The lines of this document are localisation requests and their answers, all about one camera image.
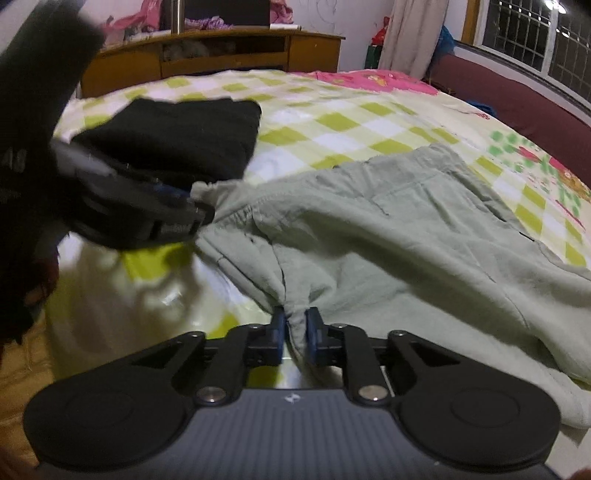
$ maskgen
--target light green pants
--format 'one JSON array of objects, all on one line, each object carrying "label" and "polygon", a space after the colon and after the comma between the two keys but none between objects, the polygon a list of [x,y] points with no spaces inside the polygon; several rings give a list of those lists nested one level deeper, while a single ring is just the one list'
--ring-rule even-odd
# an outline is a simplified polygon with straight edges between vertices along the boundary
[{"label": "light green pants", "polygon": [[408,330],[529,380],[591,426],[591,273],[562,263],[442,145],[261,186],[197,183],[216,205],[197,241],[264,309],[368,335]]}]

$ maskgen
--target folded black garment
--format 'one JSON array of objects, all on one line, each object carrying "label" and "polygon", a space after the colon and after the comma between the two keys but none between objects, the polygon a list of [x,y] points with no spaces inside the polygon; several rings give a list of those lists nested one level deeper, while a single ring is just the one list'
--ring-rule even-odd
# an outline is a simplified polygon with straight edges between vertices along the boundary
[{"label": "folded black garment", "polygon": [[251,100],[140,98],[72,141],[110,157],[117,170],[189,191],[196,181],[241,179],[260,120],[261,107]]}]

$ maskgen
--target beige curtain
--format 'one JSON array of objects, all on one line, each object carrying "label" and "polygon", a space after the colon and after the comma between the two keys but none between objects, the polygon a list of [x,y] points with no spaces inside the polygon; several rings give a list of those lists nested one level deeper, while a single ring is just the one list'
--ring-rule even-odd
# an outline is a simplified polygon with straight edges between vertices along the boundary
[{"label": "beige curtain", "polygon": [[443,26],[449,0],[394,0],[379,68],[423,78]]}]

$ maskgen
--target wooden cabinet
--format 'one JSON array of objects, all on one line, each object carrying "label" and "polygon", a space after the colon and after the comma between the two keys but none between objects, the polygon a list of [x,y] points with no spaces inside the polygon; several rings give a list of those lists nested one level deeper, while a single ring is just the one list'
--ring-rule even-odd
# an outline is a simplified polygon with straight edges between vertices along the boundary
[{"label": "wooden cabinet", "polygon": [[[163,35],[103,50],[83,76],[83,98],[175,75],[230,69],[280,69],[286,72],[336,72],[343,37],[293,30],[233,28]],[[165,60],[176,43],[199,42],[210,55]],[[230,46],[224,53],[220,45]]]}]

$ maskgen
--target silver bolt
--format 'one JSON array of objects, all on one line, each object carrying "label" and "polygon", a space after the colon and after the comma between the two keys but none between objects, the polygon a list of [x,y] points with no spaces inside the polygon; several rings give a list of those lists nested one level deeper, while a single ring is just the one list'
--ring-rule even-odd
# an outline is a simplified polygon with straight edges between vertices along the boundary
[{"label": "silver bolt", "polygon": [[197,392],[197,397],[207,403],[217,403],[226,398],[226,391],[220,387],[203,387]]},{"label": "silver bolt", "polygon": [[365,385],[359,389],[359,395],[365,400],[379,401],[388,396],[388,390],[379,385]]}]

